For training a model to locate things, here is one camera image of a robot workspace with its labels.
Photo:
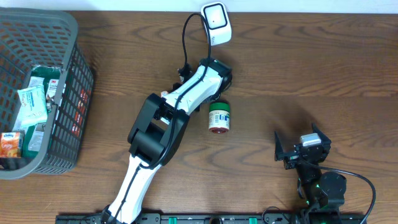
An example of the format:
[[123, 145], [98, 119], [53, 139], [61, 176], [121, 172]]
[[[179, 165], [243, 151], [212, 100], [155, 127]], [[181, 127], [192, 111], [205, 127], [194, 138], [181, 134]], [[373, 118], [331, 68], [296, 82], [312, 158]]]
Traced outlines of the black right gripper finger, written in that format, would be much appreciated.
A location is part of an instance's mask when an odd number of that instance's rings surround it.
[[312, 130], [313, 130], [313, 133], [318, 134], [318, 137], [320, 138], [320, 140], [324, 146], [331, 145], [331, 140], [317, 127], [317, 125], [315, 123], [312, 123]]
[[284, 160], [285, 154], [282, 148], [280, 139], [278, 137], [277, 132], [274, 132], [274, 139], [275, 139], [275, 153], [274, 153], [274, 160], [275, 161], [282, 161]]

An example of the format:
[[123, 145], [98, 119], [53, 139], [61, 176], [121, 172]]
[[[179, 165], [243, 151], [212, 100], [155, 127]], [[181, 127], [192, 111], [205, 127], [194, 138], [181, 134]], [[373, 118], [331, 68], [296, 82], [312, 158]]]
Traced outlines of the green lid Knorr jar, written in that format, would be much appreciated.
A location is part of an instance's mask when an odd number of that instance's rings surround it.
[[230, 129], [230, 106], [227, 103], [216, 102], [209, 107], [208, 129], [212, 133], [227, 133]]

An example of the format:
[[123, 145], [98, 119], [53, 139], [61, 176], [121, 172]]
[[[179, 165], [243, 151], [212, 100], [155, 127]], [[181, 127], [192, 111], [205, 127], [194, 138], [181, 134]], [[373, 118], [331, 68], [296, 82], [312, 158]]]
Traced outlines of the light teal wipes pack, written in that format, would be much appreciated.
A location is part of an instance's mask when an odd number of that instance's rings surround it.
[[44, 86], [33, 86], [17, 92], [21, 103], [21, 127], [26, 128], [46, 122], [48, 113]]

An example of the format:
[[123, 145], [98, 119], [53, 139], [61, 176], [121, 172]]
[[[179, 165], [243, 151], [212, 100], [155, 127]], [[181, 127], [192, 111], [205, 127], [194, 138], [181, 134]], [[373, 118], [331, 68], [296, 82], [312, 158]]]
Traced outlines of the green 3M gloves pack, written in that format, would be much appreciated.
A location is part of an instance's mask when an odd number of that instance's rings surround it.
[[[58, 67], [45, 67], [41, 65], [34, 65], [31, 70], [27, 88], [40, 85], [44, 86], [48, 117], [52, 111], [52, 106], [55, 104], [55, 94], [61, 72], [61, 69]], [[22, 113], [19, 110], [12, 130], [24, 133], [22, 157], [34, 158], [40, 151], [47, 120], [43, 123], [22, 128], [21, 115]]]

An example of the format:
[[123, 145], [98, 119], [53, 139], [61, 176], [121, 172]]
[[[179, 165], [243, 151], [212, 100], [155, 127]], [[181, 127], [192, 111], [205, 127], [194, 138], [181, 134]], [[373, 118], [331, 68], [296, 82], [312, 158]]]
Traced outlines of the orange Kleenex tissue box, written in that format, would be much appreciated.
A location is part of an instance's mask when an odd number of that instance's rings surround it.
[[1, 158], [21, 158], [24, 133], [1, 133]]

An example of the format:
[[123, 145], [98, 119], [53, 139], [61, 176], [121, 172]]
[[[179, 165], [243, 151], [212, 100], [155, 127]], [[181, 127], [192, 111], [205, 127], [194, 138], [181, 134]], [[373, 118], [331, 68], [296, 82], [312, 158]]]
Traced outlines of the narrow orange tissue box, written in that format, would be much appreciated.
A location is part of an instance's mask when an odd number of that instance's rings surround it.
[[166, 95], [168, 95], [169, 93], [168, 93], [168, 91], [162, 91], [161, 93], [160, 93], [160, 96], [161, 97], [164, 97], [164, 96], [166, 96]]

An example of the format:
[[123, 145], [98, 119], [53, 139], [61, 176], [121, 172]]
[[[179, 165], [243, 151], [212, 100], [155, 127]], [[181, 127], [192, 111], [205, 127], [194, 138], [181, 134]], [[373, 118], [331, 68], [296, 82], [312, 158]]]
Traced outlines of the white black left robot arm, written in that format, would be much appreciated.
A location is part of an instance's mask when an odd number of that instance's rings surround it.
[[101, 214], [101, 223], [132, 223], [155, 176], [177, 151], [200, 105], [220, 97], [232, 80], [232, 69], [216, 59], [202, 59], [196, 71], [178, 70], [181, 81], [161, 95], [149, 95], [127, 137], [129, 165], [118, 195]]

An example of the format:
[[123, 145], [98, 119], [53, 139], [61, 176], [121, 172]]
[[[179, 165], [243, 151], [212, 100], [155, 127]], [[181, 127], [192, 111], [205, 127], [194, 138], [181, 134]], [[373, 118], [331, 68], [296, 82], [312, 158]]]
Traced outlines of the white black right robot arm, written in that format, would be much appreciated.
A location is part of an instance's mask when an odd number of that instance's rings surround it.
[[294, 150], [285, 152], [277, 134], [275, 136], [276, 161], [283, 161], [285, 169], [295, 169], [298, 174], [298, 193], [308, 207], [290, 218], [291, 223], [342, 223], [340, 207], [345, 203], [346, 178], [335, 172], [322, 172], [323, 162], [330, 149], [331, 140], [315, 124], [313, 132], [300, 137]]

